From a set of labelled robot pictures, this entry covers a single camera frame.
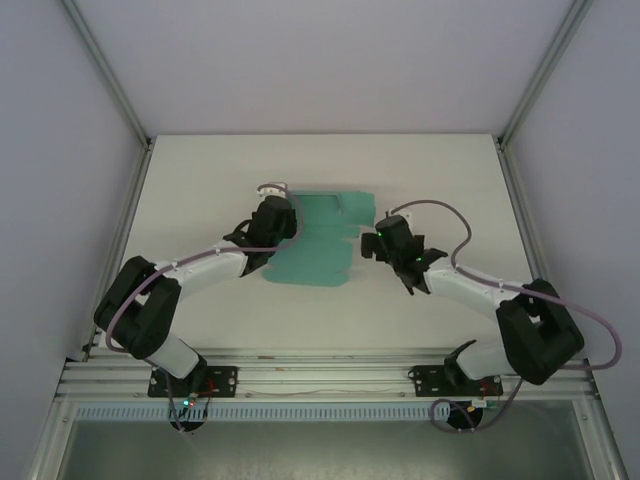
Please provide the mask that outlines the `aluminium table side rail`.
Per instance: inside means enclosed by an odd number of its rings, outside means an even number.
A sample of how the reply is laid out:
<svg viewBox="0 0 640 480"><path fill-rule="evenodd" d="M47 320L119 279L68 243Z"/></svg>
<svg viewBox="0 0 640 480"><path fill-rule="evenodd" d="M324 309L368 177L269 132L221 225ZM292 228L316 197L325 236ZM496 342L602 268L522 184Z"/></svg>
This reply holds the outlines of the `aluminium table side rail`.
<svg viewBox="0 0 640 480"><path fill-rule="evenodd" d="M140 195L151 162L155 140L156 138L150 138L147 144L143 147L140 158L136 162L132 180L125 191L123 208L119 214L114 236L109 245L106 264L98 284L95 300L93 301L92 307L89 311L89 327L85 342L80 349L80 362L86 362L90 358L90 353L98 330L98 327L94 322L94 313L119 271L128 242L131 225L135 217Z"/></svg>

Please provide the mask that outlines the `grey metal panel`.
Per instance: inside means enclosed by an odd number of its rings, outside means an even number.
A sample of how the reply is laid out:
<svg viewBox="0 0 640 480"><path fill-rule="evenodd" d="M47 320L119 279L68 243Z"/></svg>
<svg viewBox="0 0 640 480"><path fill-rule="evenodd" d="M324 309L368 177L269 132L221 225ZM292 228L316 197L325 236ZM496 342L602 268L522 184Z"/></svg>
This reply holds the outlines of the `grey metal panel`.
<svg viewBox="0 0 640 480"><path fill-rule="evenodd" d="M55 403L28 480L631 480L589 400L516 402L494 427L428 420L86 421Z"/></svg>

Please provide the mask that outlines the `aluminium mounting rail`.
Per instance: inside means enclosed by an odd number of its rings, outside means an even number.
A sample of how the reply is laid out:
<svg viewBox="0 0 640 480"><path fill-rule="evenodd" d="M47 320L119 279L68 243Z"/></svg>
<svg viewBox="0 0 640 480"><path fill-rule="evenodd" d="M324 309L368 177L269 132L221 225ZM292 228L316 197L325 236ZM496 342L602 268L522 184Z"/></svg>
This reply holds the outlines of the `aluminium mounting rail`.
<svg viewBox="0 0 640 480"><path fill-rule="evenodd" d="M415 390L409 370L438 364L442 350L408 349L355 353L207 350L214 365L238 368L236 398L247 401L409 401ZM56 396L69 400L141 400L151 367L97 349L86 362L67 363Z"/></svg>

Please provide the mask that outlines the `teal paper box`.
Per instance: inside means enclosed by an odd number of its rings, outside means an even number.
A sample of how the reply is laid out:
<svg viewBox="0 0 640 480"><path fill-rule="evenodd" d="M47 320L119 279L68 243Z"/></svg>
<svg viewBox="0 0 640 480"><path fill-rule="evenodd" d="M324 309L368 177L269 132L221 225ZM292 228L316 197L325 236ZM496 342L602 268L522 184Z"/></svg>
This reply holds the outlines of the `teal paper box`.
<svg viewBox="0 0 640 480"><path fill-rule="evenodd" d="M271 283L339 287L349 280L353 242L374 225L375 196L366 191L298 190L303 231L269 259L262 277Z"/></svg>

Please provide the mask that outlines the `aluminium frame post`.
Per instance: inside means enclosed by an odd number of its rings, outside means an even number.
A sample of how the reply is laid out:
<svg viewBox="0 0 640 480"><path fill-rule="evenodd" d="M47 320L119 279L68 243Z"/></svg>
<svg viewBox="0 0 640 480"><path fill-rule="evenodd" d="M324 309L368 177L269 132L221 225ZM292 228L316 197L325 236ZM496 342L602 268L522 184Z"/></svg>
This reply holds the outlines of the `aluminium frame post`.
<svg viewBox="0 0 640 480"><path fill-rule="evenodd" d="M505 127L496 136L496 143L501 150L515 138L526 121L594 3L595 0L571 0Z"/></svg>
<svg viewBox="0 0 640 480"><path fill-rule="evenodd" d="M91 62L97 68L107 92L122 115L125 123L142 147L148 149L151 144L151 137L143 127L128 95L118 80L76 0L58 0L58 2L70 20Z"/></svg>

